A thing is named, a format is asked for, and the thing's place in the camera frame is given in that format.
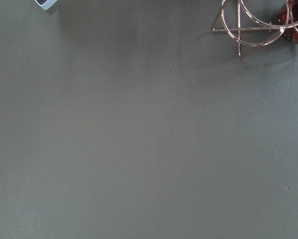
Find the metal wire frame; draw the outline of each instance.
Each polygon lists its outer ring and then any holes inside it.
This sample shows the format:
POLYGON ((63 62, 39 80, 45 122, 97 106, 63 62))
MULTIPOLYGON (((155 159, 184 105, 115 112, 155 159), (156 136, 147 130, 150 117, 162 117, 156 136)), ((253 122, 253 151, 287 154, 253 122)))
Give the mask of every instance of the metal wire frame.
POLYGON ((214 32, 227 32, 227 34, 232 37, 236 42, 238 42, 238 55, 240 57, 245 57, 251 54, 252 52, 256 51, 260 47, 269 45, 273 42, 275 42, 283 33, 286 29, 294 28, 295 31, 298 33, 298 21, 294 22, 293 18, 293 13, 292 13, 292 4, 293 0, 285 0, 286 8, 287 8, 287 19, 286 22, 288 23, 289 20, 291 20, 290 24, 284 24, 284 25, 273 25, 271 23, 266 23, 258 18, 256 18, 245 6, 243 0, 237 0, 237 27, 229 28, 226 24, 225 17, 224 17, 224 9, 227 6, 228 2, 230 0, 222 0, 222 5, 220 10, 218 11, 212 26, 211 30, 214 32), (247 14, 255 23, 259 24, 260 26, 258 27, 241 27, 241 10, 247 14), (216 23, 218 22, 219 18, 221 18, 222 24, 224 28, 215 28, 216 23), (278 30, 268 38, 266 38, 264 41, 260 43, 250 43, 250 42, 245 42, 242 40, 242 32, 244 31, 263 31, 263 30, 278 30), (246 54, 243 54, 243 49, 242 45, 250 46, 252 49, 248 51, 246 54))

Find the light blue object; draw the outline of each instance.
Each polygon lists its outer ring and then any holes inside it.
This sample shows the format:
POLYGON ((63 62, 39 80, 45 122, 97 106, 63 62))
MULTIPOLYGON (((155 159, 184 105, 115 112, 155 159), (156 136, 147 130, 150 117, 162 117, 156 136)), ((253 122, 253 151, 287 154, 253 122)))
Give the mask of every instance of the light blue object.
POLYGON ((37 2, 38 5, 41 6, 42 9, 44 9, 45 11, 48 10, 52 5, 55 4, 55 2, 57 2, 57 0, 35 0, 35 2, 37 2))

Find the gray fabric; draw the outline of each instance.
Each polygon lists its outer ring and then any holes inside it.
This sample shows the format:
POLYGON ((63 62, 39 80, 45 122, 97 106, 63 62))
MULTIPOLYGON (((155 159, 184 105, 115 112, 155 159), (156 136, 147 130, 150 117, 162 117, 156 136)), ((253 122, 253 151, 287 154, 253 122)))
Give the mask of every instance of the gray fabric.
POLYGON ((298 57, 219 0, 0 0, 0 239, 298 239, 298 57))

